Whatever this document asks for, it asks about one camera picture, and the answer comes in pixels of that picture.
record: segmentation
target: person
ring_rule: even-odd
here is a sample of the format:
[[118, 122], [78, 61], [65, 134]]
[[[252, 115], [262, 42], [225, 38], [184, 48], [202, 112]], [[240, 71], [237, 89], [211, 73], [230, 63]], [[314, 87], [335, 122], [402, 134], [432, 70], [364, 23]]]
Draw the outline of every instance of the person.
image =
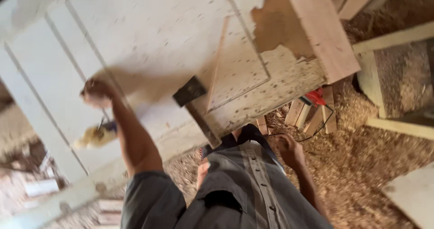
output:
[[128, 174], [121, 228], [332, 228], [306, 166], [302, 146], [277, 135], [281, 156], [297, 174], [300, 191], [286, 178], [269, 144], [254, 125], [204, 148], [198, 192], [186, 206], [165, 174], [158, 150], [133, 111], [108, 84], [90, 79], [84, 102], [111, 107]]

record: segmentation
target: power cord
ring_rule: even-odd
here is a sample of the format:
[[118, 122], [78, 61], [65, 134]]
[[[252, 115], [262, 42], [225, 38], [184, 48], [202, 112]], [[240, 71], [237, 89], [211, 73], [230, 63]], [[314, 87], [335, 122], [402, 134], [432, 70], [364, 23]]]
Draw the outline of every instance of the power cord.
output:
[[[330, 111], [331, 111], [331, 113], [330, 113], [330, 115], [328, 116], [328, 118], [327, 118], [327, 120], [323, 123], [323, 125], [321, 126], [321, 128], [319, 128], [319, 129], [317, 129], [314, 133], [313, 133], [313, 135], [311, 136], [311, 137], [309, 137], [309, 138], [306, 138], [306, 139], [303, 139], [303, 140], [296, 140], [297, 142], [304, 142], [304, 141], [306, 141], [306, 140], [309, 140], [309, 139], [311, 139], [311, 138], [313, 138], [318, 132], [320, 132], [323, 128], [324, 128], [324, 126], [325, 126], [325, 124], [327, 123], [327, 121], [330, 119], [330, 117], [332, 117], [332, 115], [333, 115], [333, 113], [335, 112], [334, 110], [332, 110], [327, 104], [325, 105], [325, 107], [327, 108], [327, 109], [329, 109]], [[274, 135], [281, 135], [281, 134], [286, 134], [286, 133], [276, 133], [276, 134], [271, 134], [271, 135], [268, 135], [269, 137], [271, 137], [271, 136], [274, 136]]]

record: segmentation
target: gray shirt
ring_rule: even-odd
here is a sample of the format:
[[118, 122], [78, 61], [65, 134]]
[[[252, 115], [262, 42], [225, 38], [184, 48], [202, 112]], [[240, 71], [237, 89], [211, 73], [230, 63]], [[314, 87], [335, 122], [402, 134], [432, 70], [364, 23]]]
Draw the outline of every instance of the gray shirt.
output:
[[332, 228], [257, 142], [211, 153], [208, 160], [188, 208], [165, 173], [136, 174], [125, 192], [121, 228]]

